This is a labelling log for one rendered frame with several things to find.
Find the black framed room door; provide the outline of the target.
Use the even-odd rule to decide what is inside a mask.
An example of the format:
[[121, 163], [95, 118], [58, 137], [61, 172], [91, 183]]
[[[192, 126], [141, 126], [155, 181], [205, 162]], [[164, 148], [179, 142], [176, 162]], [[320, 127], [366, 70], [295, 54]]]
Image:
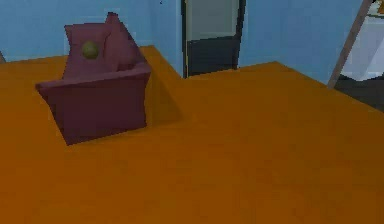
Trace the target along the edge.
[[181, 0], [183, 77], [236, 69], [246, 0]]

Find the brown door frame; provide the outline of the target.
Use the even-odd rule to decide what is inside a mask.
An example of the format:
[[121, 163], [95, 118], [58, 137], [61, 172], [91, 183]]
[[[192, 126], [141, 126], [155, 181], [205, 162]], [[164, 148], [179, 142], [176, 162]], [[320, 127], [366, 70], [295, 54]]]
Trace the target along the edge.
[[339, 58], [335, 64], [333, 72], [328, 80], [327, 87], [333, 89], [338, 81], [340, 73], [345, 65], [348, 56], [352, 50], [353, 44], [357, 38], [357, 35], [361, 29], [361, 26], [364, 23], [365, 17], [368, 13], [369, 7], [371, 5], [370, 0], [362, 0], [361, 6], [357, 12], [355, 20], [351, 26], [351, 29], [348, 33], [348, 36], [343, 45], [343, 49], [340, 52]]

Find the olive green ball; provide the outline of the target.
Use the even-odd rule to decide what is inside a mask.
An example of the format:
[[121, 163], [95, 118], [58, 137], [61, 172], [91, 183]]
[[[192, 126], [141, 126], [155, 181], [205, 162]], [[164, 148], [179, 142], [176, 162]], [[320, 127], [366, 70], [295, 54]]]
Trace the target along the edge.
[[82, 45], [82, 55], [86, 59], [94, 60], [99, 55], [99, 47], [95, 42], [86, 41]]

